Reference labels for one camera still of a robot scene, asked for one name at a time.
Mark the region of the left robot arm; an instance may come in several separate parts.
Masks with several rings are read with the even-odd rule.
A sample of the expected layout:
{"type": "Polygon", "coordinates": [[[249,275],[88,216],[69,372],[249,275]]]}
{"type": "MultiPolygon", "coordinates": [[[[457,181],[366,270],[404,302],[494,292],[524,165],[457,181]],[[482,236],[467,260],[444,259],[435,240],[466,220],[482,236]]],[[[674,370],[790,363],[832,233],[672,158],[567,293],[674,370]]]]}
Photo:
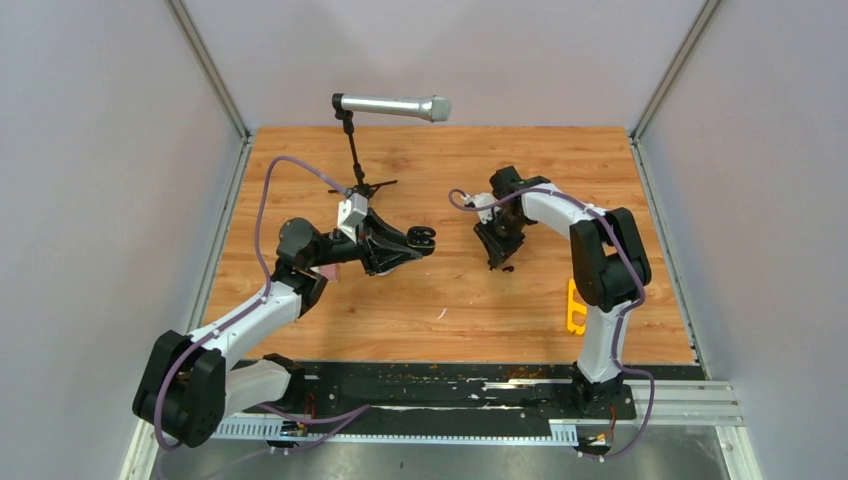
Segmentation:
{"type": "Polygon", "coordinates": [[[163,450],[197,447],[224,418],[257,404],[271,402],[283,413],[304,405],[307,389],[290,360],[271,354],[245,368],[236,365],[318,303],[328,280],[317,268],[359,262],[367,274],[380,275],[435,251],[431,227],[402,232],[371,208],[354,212],[352,220],[328,233],[304,218],[284,222],[277,259],[264,267],[256,294],[211,324],[186,334],[168,330],[155,340],[132,411],[152,425],[163,450]]]}

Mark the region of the black earbud charging case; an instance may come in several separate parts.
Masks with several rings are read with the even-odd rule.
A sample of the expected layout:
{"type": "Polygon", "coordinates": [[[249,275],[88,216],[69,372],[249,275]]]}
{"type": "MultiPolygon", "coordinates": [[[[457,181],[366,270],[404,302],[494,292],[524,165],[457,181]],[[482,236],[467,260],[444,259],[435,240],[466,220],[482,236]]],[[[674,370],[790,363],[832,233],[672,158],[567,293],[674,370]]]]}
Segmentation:
{"type": "Polygon", "coordinates": [[[410,227],[406,233],[406,243],[410,248],[433,250],[436,246],[436,231],[427,226],[410,227]]]}

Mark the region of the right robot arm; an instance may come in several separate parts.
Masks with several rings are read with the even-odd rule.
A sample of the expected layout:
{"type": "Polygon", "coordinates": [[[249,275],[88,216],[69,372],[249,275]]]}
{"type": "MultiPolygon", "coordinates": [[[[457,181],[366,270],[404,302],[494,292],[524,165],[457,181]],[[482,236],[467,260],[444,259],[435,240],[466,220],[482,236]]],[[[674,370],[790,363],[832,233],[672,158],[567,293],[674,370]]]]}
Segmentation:
{"type": "Polygon", "coordinates": [[[580,201],[545,177],[523,179],[513,166],[498,170],[489,183],[491,192],[462,194],[460,206],[478,215],[474,232],[490,268],[517,252],[529,225],[543,224],[569,243],[571,278],[587,306],[569,401],[580,415],[596,417],[623,394],[623,338],[652,278],[635,218],[626,208],[580,201]]]}

